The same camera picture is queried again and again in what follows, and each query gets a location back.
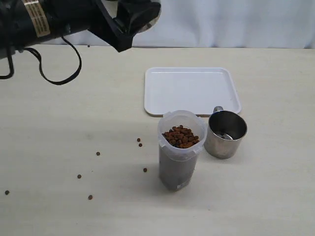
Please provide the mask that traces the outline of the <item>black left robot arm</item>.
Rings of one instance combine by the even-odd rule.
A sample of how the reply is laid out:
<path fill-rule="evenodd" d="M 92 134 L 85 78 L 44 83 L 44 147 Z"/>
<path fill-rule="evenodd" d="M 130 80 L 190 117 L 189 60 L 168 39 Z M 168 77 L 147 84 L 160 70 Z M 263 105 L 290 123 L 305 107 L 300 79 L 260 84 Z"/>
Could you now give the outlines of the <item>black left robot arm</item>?
<path fill-rule="evenodd" d="M 160 13 L 158 0 L 2 0 L 1 58 L 6 47 L 20 51 L 85 30 L 122 52 Z"/>

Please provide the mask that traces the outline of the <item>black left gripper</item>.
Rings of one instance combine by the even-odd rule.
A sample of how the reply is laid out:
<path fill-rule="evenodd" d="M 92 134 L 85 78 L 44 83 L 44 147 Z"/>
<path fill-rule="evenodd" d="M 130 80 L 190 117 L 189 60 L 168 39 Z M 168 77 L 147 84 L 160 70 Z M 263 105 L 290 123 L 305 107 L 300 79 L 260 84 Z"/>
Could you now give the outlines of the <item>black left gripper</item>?
<path fill-rule="evenodd" d="M 118 52 L 132 47 L 133 37 L 148 22 L 160 16 L 159 0 L 46 1 L 51 39 L 88 30 Z"/>

